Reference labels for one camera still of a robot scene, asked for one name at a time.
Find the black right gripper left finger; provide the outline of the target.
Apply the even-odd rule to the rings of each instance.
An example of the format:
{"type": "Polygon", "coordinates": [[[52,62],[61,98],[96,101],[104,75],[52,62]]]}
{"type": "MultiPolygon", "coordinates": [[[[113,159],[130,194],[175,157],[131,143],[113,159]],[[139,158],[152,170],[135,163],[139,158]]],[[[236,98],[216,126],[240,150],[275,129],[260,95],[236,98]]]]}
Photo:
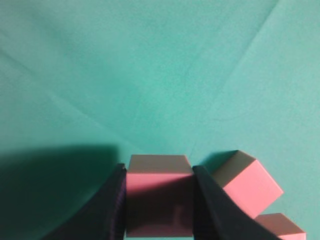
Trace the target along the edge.
{"type": "Polygon", "coordinates": [[[126,230],[126,168],[118,163],[93,197],[46,240],[122,240],[126,230]]]}

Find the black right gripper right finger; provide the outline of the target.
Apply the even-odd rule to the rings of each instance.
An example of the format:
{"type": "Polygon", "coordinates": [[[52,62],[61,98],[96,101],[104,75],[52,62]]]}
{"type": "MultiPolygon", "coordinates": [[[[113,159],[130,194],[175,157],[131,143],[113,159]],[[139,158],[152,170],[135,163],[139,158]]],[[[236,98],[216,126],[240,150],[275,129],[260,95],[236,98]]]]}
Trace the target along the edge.
{"type": "Polygon", "coordinates": [[[195,240],[278,240],[244,213],[202,165],[194,172],[193,226],[195,240]]]}

